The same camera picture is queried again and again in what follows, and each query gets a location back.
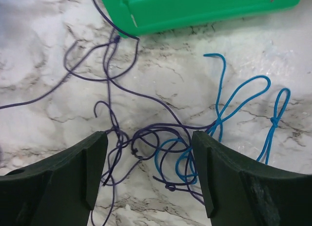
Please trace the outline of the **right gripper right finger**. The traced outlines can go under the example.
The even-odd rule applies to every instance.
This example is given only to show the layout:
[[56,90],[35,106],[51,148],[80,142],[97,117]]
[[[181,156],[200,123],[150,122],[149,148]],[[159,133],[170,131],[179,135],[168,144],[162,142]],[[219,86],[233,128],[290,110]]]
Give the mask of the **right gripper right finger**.
[[193,133],[192,146],[212,225],[311,225],[310,175],[257,162],[202,131]]

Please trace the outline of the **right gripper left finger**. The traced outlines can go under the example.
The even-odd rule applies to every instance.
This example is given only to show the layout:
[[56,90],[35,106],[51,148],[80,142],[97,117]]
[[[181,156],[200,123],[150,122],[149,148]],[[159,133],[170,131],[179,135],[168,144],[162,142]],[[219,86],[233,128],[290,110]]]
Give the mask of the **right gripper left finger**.
[[85,226],[98,196],[108,147],[95,132],[0,178],[2,226]]

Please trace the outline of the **green bin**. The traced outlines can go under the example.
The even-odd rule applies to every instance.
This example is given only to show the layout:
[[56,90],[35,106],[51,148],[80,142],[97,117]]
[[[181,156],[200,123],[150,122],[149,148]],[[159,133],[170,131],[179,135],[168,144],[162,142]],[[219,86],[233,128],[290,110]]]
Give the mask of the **green bin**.
[[265,14],[300,0],[102,0],[114,25],[134,35]]

